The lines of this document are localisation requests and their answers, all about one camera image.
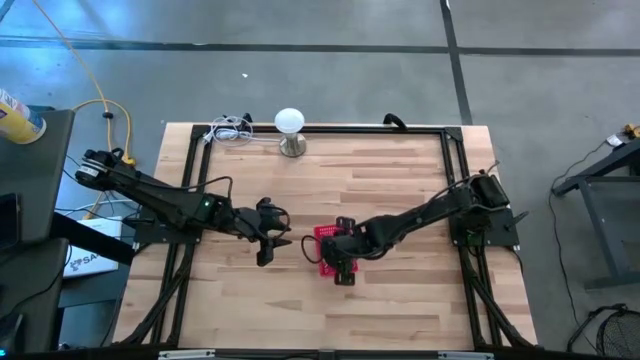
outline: wooden table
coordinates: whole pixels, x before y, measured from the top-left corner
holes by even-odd
[[[192,125],[167,125],[155,177],[180,184]],[[471,173],[491,166],[495,159],[487,127],[463,127],[463,134]],[[286,238],[294,243],[276,249],[275,260],[259,268],[258,245],[206,232],[194,257],[180,347],[472,349],[459,258],[446,221],[410,234],[381,260],[359,261],[354,287],[321,278],[300,249],[304,235],[316,225],[334,223],[336,216],[361,221],[399,213],[445,187],[437,137],[306,137],[307,152],[296,159],[282,156],[277,143],[214,146],[208,179],[233,177],[235,207],[254,207],[260,198],[271,197],[291,214],[293,230]],[[225,194],[226,184],[206,191]],[[308,246],[314,254],[313,244]],[[167,246],[152,245],[134,259],[116,340],[130,334],[156,300],[166,252]],[[514,254],[489,248],[487,260],[496,301],[535,343]],[[489,339],[484,306],[479,311]]]

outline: gray floor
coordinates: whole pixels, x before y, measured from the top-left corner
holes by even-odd
[[[437,0],[42,0],[69,37],[189,43],[446,46]],[[631,0],[450,0],[460,46],[634,48],[640,3]],[[1,38],[54,37],[30,1],[18,0],[0,23]],[[134,117],[132,154],[152,172],[169,121],[209,121],[250,112],[269,120],[283,107],[314,122],[460,124],[449,55],[290,52],[85,50],[108,98]],[[462,56],[474,124],[488,125],[500,174],[516,211],[525,281],[541,345],[563,349],[575,325],[546,206],[551,180],[640,112],[634,57]],[[24,102],[72,107],[95,90],[63,49],[3,48],[0,86]],[[77,116],[69,154],[104,148],[99,105]],[[122,144],[124,119],[116,119]],[[603,156],[603,149],[593,159]],[[585,292],[606,275],[582,200],[554,200],[577,313],[614,302],[640,309],[640,285]],[[58,205],[95,194],[63,179]],[[85,331],[65,320],[63,339],[95,345],[111,308],[77,309]],[[576,348],[591,351],[583,339]]]

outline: red basket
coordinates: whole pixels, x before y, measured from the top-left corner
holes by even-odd
[[[336,231],[338,230],[340,230],[340,228],[335,225],[321,225],[313,228],[313,235],[316,237],[316,239],[318,239],[318,241],[315,242],[316,254],[318,255],[318,257],[322,256],[320,252],[320,241],[322,240],[322,238],[325,236],[334,236]],[[322,260],[318,264],[318,268],[320,270],[320,276],[333,276],[336,273],[336,270],[327,265],[324,260]],[[356,271],[358,271],[358,262],[356,261],[356,259],[353,259],[353,272]]]

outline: yellow cable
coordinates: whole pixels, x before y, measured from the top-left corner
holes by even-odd
[[[56,32],[60,36],[60,39],[62,39],[62,41],[67,45],[67,47],[69,48],[69,50],[71,50],[71,52],[76,57],[80,65],[82,65],[84,70],[87,72],[87,75],[89,75],[89,78],[91,79],[91,81],[93,81],[93,84],[96,86],[96,90],[98,90],[98,94],[100,95],[100,100],[104,105],[104,111],[109,112],[109,106],[107,106],[107,101],[105,100],[104,94],[102,93],[102,89],[100,88],[100,85],[98,85],[98,81],[96,80],[96,77],[93,76],[93,72],[91,72],[91,69],[89,69],[87,64],[85,64],[84,60],[82,60],[82,58],[80,57],[80,54],[78,54],[76,49],[73,48],[73,45],[71,45],[71,43],[69,42],[69,40],[67,40],[67,38],[64,36],[62,31],[60,31],[60,29],[56,26],[53,20],[51,20],[49,15],[47,15],[47,12],[44,11],[44,9],[42,8],[42,6],[40,6],[40,4],[38,4],[38,0],[32,0],[32,1],[33,1],[33,4],[38,8],[38,10],[40,10],[42,15],[44,15],[44,17],[47,18],[47,21],[49,21],[49,24],[51,24],[51,26],[53,26],[53,28],[56,30]]]
[[[96,90],[98,91],[98,95],[100,95],[100,99],[89,100],[89,101],[83,102],[82,104],[76,105],[73,108],[73,111],[78,111],[78,110],[80,110],[82,107],[84,107],[86,105],[97,103],[97,102],[101,102],[102,103],[102,105],[104,106],[104,112],[105,113],[111,113],[109,111],[109,106],[107,105],[107,103],[113,104],[116,107],[120,108],[120,110],[122,110],[122,112],[124,113],[124,116],[127,118],[127,139],[126,139],[125,145],[124,145],[124,155],[122,156],[122,161],[124,161],[125,163],[130,164],[130,165],[135,165],[135,163],[136,163],[135,159],[133,159],[132,157],[129,157],[129,149],[130,149],[129,142],[131,140],[131,115],[129,115],[129,112],[124,108],[124,106],[118,104],[115,101],[106,99],[104,97],[104,93],[102,92],[102,89],[100,88],[100,84],[98,84],[98,81],[96,80],[96,77],[93,75],[93,72],[91,71],[91,69],[89,69],[89,66],[87,66],[87,64],[84,62],[84,60],[82,60],[82,57],[80,57],[80,54],[78,54],[76,49],[73,48],[73,45],[71,45],[71,43],[69,42],[69,40],[67,40],[67,38],[64,36],[62,31],[60,31],[58,26],[56,26],[56,24],[53,22],[53,20],[49,17],[47,12],[44,11],[42,6],[40,6],[40,4],[38,3],[38,0],[32,0],[32,1],[33,1],[33,4],[38,8],[38,10],[40,10],[42,15],[44,15],[44,17],[47,19],[47,21],[49,21],[49,24],[51,24],[51,26],[56,30],[56,32],[58,33],[58,36],[60,36],[60,39],[62,39],[62,41],[65,43],[65,45],[73,53],[73,55],[75,56],[76,60],[78,60],[80,65],[82,65],[82,67],[86,71],[87,75],[89,76],[89,79],[91,79],[91,81],[93,82],[93,85],[95,85]],[[106,118],[106,119],[107,119],[107,144],[109,145],[109,151],[111,151],[112,150],[112,145],[111,145],[111,119],[109,119],[109,118]],[[100,199],[102,199],[102,193],[100,193],[100,195],[98,196],[98,199],[93,204],[93,207],[91,207],[91,210],[90,210],[91,212],[95,212],[96,208],[99,206]],[[84,216],[85,219],[91,219],[92,217],[93,217],[93,215],[91,213],[87,213]]]
[[[109,104],[115,105],[117,108],[122,110],[122,113],[124,113],[124,117],[127,119],[127,139],[125,140],[125,143],[124,143],[124,155],[122,156],[122,161],[130,165],[135,165],[136,164],[135,159],[129,157],[129,150],[131,145],[131,115],[129,114],[127,109],[124,108],[124,106],[118,104],[117,102],[109,99],[105,99],[104,101]],[[93,99],[93,100],[85,101],[82,104],[76,105],[72,110],[78,111],[86,105],[94,104],[97,102],[102,102],[102,100]],[[107,144],[109,145],[109,151],[113,150],[113,145],[111,144],[111,120],[110,119],[107,119]]]

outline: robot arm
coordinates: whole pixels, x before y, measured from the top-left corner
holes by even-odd
[[[198,186],[173,187],[124,163],[122,155],[120,149],[113,152],[87,150],[82,166],[76,171],[76,180],[98,191],[119,192],[151,210],[156,216],[154,221],[170,231],[207,229],[246,238],[250,242],[259,241],[258,266],[265,266],[273,260],[273,249],[291,243],[280,239],[291,230],[288,224],[280,221],[280,216],[286,212],[271,204],[269,198],[260,200],[255,209],[234,208],[230,190],[227,196],[222,196],[188,191]],[[219,180],[232,181],[229,177]],[[136,223],[135,220],[128,221],[133,226]],[[270,230],[281,233],[269,237],[267,233]]]
[[[453,215],[469,214],[473,230],[490,226],[489,213],[509,204],[495,176],[481,173],[449,186],[427,203],[400,215],[382,215],[356,224],[349,218],[338,218],[342,229],[321,241],[321,256],[334,269],[336,285],[354,285],[353,259],[377,260],[401,242],[404,237],[429,224]]]

